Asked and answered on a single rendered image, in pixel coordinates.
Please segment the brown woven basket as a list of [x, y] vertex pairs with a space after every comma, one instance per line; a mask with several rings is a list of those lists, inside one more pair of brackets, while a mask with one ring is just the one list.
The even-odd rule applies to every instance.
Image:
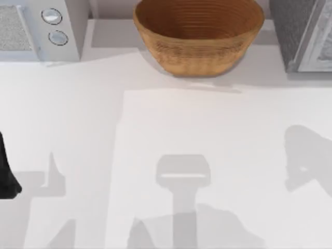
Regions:
[[140, 0], [134, 24], [174, 76], [216, 76], [239, 62], [265, 20], [256, 0]]

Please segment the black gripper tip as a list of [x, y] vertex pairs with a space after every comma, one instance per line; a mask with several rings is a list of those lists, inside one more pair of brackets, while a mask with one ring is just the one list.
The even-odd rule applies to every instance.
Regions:
[[14, 199], [21, 192], [22, 187], [10, 168], [4, 138], [0, 132], [0, 200]]

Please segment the small microwave knob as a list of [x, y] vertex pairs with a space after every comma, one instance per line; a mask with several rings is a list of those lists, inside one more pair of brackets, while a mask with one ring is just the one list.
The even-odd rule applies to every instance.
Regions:
[[59, 30], [52, 31], [48, 34], [49, 41], [56, 46], [64, 46], [68, 43], [68, 36]]

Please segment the large microwave knob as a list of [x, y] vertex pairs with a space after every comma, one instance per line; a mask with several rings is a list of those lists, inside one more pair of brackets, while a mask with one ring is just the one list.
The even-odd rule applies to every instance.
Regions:
[[55, 8], [48, 8], [41, 11], [41, 18], [50, 25], [58, 25], [62, 22], [62, 14]]

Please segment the pale microwave oven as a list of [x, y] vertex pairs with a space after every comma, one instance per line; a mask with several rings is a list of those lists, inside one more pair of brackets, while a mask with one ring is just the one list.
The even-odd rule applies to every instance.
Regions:
[[[43, 21], [48, 8], [62, 14], [60, 24]], [[89, 17], [89, 0], [0, 0], [0, 62], [80, 61]], [[49, 41], [55, 30], [68, 36], [66, 45]]]

